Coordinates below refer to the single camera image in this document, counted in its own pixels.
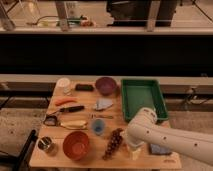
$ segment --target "metal cup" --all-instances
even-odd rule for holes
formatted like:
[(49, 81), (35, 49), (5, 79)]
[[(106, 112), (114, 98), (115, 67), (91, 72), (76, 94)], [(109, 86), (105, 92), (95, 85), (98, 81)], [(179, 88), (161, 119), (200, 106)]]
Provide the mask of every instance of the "metal cup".
[(53, 149), (53, 142), (50, 137), (42, 137), (38, 142), (38, 148), (46, 153), (49, 153)]

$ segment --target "gray cloth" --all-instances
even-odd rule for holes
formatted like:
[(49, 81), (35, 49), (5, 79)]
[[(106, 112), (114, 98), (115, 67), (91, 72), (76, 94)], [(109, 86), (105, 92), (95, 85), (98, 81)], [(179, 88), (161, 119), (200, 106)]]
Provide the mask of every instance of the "gray cloth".
[(170, 155), (172, 151), (156, 144), (150, 144), (150, 153), (155, 155)]
[(104, 109), (107, 109), (107, 108), (111, 107), (112, 105), (113, 105), (113, 102), (112, 102), (111, 99), (100, 98), (100, 99), (97, 100), (97, 102), (93, 106), (93, 109), (95, 109), (95, 110), (104, 110)]

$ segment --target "knife handle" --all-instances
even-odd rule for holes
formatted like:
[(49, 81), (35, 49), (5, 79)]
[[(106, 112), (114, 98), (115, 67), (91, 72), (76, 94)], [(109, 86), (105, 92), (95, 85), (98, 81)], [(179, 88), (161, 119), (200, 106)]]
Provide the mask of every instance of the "knife handle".
[(80, 110), (83, 110), (83, 109), (84, 109), (83, 105), (81, 105), (81, 106), (71, 106), (71, 107), (67, 107), (67, 108), (61, 108), (60, 112), (77, 112), (77, 111), (80, 111)]
[(93, 91), (94, 87), (90, 84), (77, 84), (75, 86), (76, 91)]

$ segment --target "orange bowl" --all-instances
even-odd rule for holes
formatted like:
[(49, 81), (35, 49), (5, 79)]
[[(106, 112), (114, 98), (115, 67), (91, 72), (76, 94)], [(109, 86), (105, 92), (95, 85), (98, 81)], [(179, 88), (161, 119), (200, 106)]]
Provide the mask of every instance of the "orange bowl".
[(82, 159), (89, 151), (89, 138), (82, 131), (70, 133), (63, 142), (64, 154), (72, 160)]

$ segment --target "white cup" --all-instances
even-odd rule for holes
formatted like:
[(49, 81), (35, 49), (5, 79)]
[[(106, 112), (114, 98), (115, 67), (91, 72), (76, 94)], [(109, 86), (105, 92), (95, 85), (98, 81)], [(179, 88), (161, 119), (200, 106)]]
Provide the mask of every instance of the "white cup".
[(71, 90), (70, 85), (71, 85), (71, 82), (70, 82), (70, 80), (68, 78), (60, 78), (57, 81), (57, 87), (62, 89), (64, 94), (67, 94), (67, 93), (70, 92), (70, 90)]

